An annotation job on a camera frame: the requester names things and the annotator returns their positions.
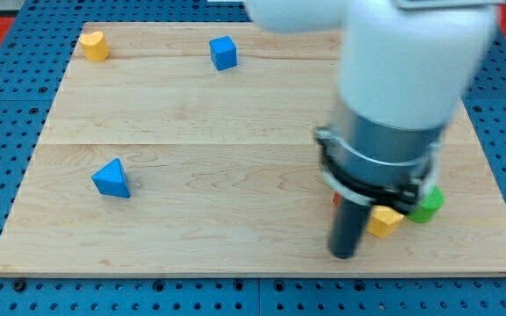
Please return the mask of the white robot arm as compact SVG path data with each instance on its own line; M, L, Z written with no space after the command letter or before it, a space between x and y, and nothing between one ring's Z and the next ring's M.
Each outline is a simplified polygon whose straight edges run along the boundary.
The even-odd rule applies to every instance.
M276 33L339 29L336 108L316 128L339 196L329 250L354 255L376 205L413 212L438 178L441 136L493 39L495 1L264 1L249 18Z

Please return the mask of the silver black wrist mount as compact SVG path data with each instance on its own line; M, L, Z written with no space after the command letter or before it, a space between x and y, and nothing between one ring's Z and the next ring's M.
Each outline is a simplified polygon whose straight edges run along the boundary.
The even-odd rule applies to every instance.
M391 126L338 102L314 138L321 147L323 176L339 195L339 209L369 212L384 205L401 214L413 212L436 181L444 128Z

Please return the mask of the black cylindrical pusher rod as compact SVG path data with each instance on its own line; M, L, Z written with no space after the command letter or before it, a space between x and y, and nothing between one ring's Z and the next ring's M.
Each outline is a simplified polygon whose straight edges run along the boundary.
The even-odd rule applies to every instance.
M358 203L340 196L329 233L329 250L335 257L349 259L355 254L371 211L370 202Z

